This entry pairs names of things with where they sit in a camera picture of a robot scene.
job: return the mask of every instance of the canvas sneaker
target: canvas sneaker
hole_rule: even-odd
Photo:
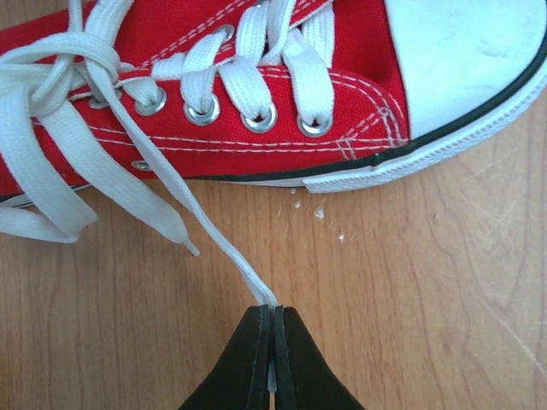
[[[97,216],[72,188],[92,185],[196,254],[140,181],[158,178],[263,300],[183,178],[383,184],[488,138],[547,82],[545,0],[132,3],[0,32],[0,231],[74,241]]]

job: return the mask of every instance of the wooden table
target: wooden table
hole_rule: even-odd
[[[64,5],[1,0],[0,26]],[[368,408],[547,408],[546,113],[543,94],[487,143],[379,188],[191,188]],[[175,409],[250,293],[184,211],[198,258],[81,195],[101,220],[77,244],[0,236],[0,408]]]

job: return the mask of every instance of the shoelace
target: shoelace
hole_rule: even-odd
[[[125,110],[115,86],[127,92],[144,111],[150,108],[154,111],[164,97],[155,79],[181,79],[181,94],[189,119],[203,120],[203,117],[210,119],[211,107],[215,105],[212,90],[218,72],[244,120],[256,126],[268,118],[274,107],[257,66],[278,64],[282,59],[292,77],[299,120],[308,129],[332,124],[334,95],[327,71],[334,44],[332,6],[306,22],[300,31],[290,29],[296,0],[260,2],[244,12],[238,26],[236,56],[230,61],[214,64],[230,34],[219,30],[202,38],[188,53],[157,61],[151,78],[118,82],[119,73],[133,69],[120,62],[113,49],[131,5],[132,0],[99,0],[84,29],[81,2],[70,0],[67,32],[0,56],[0,153],[15,181],[41,212],[40,215],[23,209],[0,208],[0,232],[72,243],[85,226],[97,220],[95,212],[71,190],[45,157],[32,129],[32,118],[36,118],[74,170],[90,185],[164,237],[184,244],[194,255],[199,254],[180,215],[110,157],[68,100],[70,91],[88,84],[94,98],[110,106],[171,195],[196,216],[203,229],[232,259],[257,301],[274,306],[277,304],[274,293],[204,213],[185,181]],[[267,35],[269,52],[262,56]],[[55,63],[36,63],[47,56],[57,56]],[[84,62],[75,63],[75,56],[84,57]]]

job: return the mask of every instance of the small white particle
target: small white particle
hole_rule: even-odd
[[[325,209],[323,209],[323,207],[317,207],[314,211],[314,215],[320,220],[325,219]]]

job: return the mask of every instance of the silver eyelet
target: silver eyelet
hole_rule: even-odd
[[[116,88],[114,90],[114,93],[118,97],[118,99],[121,98],[122,92],[119,88]],[[99,101],[95,97],[91,97],[89,99],[89,106],[93,109],[103,109],[103,108],[107,108],[109,105],[110,105],[109,102],[106,100]]]
[[[311,126],[310,124],[306,124],[299,115],[297,123],[298,129],[306,137],[319,138],[324,136],[327,132],[331,131],[332,124],[334,124],[334,117],[331,115],[323,124]]]
[[[206,113],[197,112],[194,108],[190,107],[187,102],[185,102],[184,111],[186,118],[192,124],[195,124],[196,126],[208,126],[219,118],[219,115],[221,114],[221,103],[216,95],[213,94],[213,100]]]
[[[168,100],[168,94],[161,87],[157,87],[157,99],[150,105],[143,105],[140,102],[135,102],[135,111],[143,117],[148,117],[162,110]]]
[[[236,29],[231,24],[225,24],[224,26],[220,26],[216,30],[214,30],[213,34],[217,34],[219,32],[224,32],[224,43],[227,43],[232,39],[233,35],[236,32]]]
[[[151,166],[146,161],[133,161],[131,166],[139,171],[152,171]]]
[[[275,105],[271,104],[266,117],[259,120],[253,120],[241,114],[241,120],[248,130],[257,134],[262,134],[263,132],[268,132],[274,128],[275,123],[277,122],[277,109],[275,108]]]

